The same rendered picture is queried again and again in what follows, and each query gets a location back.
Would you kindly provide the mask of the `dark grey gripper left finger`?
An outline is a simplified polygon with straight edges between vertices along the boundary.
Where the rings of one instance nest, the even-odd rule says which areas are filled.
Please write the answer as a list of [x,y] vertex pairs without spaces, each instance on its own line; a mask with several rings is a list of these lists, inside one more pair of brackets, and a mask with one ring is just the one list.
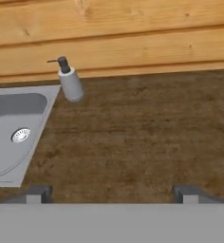
[[19,196],[13,196],[3,200],[8,204],[45,204],[51,203],[52,187],[32,185]]

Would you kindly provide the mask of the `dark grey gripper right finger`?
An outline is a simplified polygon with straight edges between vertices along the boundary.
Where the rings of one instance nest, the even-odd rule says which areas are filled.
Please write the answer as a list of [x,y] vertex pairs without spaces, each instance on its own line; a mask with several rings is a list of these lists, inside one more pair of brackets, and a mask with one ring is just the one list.
[[178,204],[224,204],[223,198],[210,196],[194,185],[175,185],[173,193]]

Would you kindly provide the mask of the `grey kitchen sink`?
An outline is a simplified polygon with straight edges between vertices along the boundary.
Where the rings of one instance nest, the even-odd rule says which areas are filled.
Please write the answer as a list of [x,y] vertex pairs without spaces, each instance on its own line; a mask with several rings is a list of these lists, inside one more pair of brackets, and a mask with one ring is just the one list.
[[59,85],[0,88],[0,187],[20,187]]

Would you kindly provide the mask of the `grey soap dispenser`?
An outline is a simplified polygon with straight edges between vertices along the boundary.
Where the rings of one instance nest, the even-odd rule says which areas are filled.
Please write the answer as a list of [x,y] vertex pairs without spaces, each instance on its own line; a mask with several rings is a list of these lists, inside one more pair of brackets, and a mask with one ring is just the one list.
[[72,103],[79,102],[84,97],[84,89],[76,69],[69,65],[66,56],[49,60],[49,62],[59,64],[58,75],[65,98]]

